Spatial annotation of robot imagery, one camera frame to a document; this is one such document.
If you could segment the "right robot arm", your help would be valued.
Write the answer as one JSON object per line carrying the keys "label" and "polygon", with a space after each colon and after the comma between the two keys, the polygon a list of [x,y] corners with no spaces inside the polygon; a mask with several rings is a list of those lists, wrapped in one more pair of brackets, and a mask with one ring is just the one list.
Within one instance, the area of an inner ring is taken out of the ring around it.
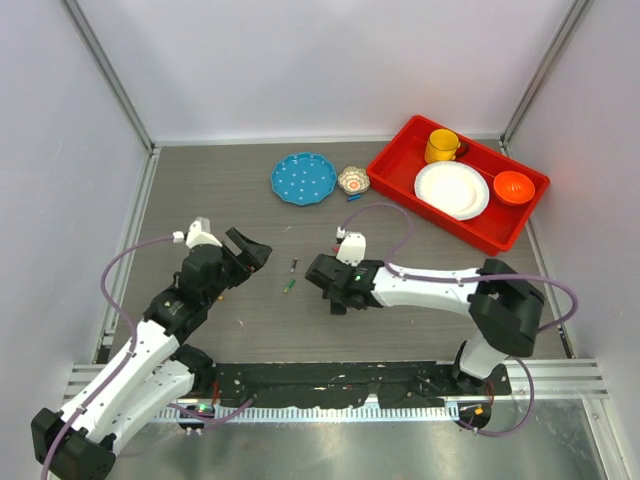
{"label": "right robot arm", "polygon": [[451,367],[457,391],[472,395],[509,357],[533,354],[544,296],[505,262],[489,259],[478,269],[421,270],[363,260],[347,264],[320,254],[305,279],[322,291],[333,315],[349,309],[411,306],[469,318],[477,333],[462,343]]}

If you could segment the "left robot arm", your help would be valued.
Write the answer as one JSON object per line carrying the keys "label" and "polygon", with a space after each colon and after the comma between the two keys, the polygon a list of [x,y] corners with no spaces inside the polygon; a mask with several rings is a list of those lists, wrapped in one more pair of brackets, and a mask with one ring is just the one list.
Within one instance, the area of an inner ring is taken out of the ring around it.
{"label": "left robot arm", "polygon": [[226,290],[240,286],[267,263],[272,249],[235,228],[233,252],[198,217],[185,232],[160,237],[182,243],[188,254],[171,284],[134,322],[109,292],[107,303],[129,326],[116,356],[59,410],[41,409],[31,422],[42,478],[104,479],[129,440],[160,409],[187,394],[205,397],[213,385],[212,359],[186,341]]}

